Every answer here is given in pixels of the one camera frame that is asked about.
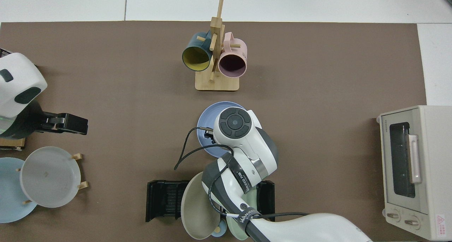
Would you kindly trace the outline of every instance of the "oven door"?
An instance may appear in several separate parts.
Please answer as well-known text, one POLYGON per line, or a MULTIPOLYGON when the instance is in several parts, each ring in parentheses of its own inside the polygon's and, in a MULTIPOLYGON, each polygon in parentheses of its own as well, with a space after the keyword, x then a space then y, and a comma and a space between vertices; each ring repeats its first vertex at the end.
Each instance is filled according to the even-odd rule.
POLYGON ((419 109, 381 117, 388 203, 428 214, 419 109))

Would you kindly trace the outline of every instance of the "mug handle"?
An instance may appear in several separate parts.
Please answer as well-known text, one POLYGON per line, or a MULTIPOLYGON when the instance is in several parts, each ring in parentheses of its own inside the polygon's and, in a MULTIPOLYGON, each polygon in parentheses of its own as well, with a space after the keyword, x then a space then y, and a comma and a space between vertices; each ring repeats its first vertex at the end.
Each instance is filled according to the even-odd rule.
POLYGON ((223 41, 223 47, 225 49, 225 52, 232 52, 231 41, 233 40, 234 36, 232 35, 232 32, 225 33, 225 39, 223 41))

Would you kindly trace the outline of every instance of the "brown table mat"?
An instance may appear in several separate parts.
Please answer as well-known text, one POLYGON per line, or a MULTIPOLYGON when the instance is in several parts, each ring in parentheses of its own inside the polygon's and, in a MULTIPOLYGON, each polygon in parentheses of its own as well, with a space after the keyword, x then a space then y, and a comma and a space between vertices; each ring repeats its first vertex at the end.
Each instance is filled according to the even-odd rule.
MULTIPOLYGON (((181 220, 145 223, 146 185, 191 179, 213 161, 173 166, 188 130, 214 102, 254 110, 280 153, 276 211, 342 215, 374 241, 421 238, 386 223, 378 114, 424 105, 415 24, 225 23, 248 46, 237 92, 198 92, 181 60, 207 22, 2 23, 0 47, 39 66, 44 111, 89 120, 87 136, 38 134, 43 146, 84 153, 90 183, 61 208, 0 224, 2 241, 193 241, 181 220)), ((193 135, 187 149, 199 146, 193 135)), ((223 241, 234 241, 227 232, 223 241)))

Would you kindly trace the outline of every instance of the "table surface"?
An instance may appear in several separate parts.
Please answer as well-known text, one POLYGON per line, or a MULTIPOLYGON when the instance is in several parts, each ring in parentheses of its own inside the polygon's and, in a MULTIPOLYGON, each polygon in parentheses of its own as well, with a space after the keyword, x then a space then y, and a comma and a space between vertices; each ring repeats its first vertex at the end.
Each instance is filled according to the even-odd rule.
MULTIPOLYGON (((216 15, 218 0, 193 1, 197 0, 0 0, 6 8, 0 13, 0 24, 209 21, 216 15)), ((417 23, 427 104, 452 105, 452 6, 446 0, 225 0, 222 17, 224 21, 417 23)))
MULTIPOLYGON (((253 110, 276 142, 276 211, 336 213, 374 241, 421 238, 392 226, 384 208, 380 113, 426 102, 415 24, 227 23, 246 40, 237 92, 199 92, 180 53, 205 22, 4 23, 0 46, 42 71, 43 110, 89 120, 86 136, 32 134, 22 152, 82 152, 90 187, 61 208, 38 207, 1 226, 7 241, 192 241, 180 220, 145 223, 146 184, 190 179, 207 153, 172 168, 186 132, 214 102, 253 110), (406 91, 401 85, 416 91, 406 91)), ((188 149, 199 146, 195 136, 188 149)), ((234 241, 230 233, 225 241, 234 241)))

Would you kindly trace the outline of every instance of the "wooden base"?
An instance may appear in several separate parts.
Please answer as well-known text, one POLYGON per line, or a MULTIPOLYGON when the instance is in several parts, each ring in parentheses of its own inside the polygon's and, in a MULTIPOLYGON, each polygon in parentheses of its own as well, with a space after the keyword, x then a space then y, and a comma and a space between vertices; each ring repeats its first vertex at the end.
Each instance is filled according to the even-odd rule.
POLYGON ((82 154, 81 153, 75 154, 71 158, 74 159, 74 160, 81 160, 82 159, 82 154))
POLYGON ((81 182, 77 187, 80 190, 80 189, 87 188, 88 186, 89 186, 88 183, 86 181, 84 181, 84 182, 81 182))
POLYGON ((7 140, 0 139, 0 149, 14 149, 21 151, 25 146, 25 139, 7 140))
POLYGON ((195 75, 195 88, 198 91, 237 91, 240 87, 239 78, 229 78, 218 70, 213 71, 213 58, 210 65, 203 71, 197 71, 195 75))

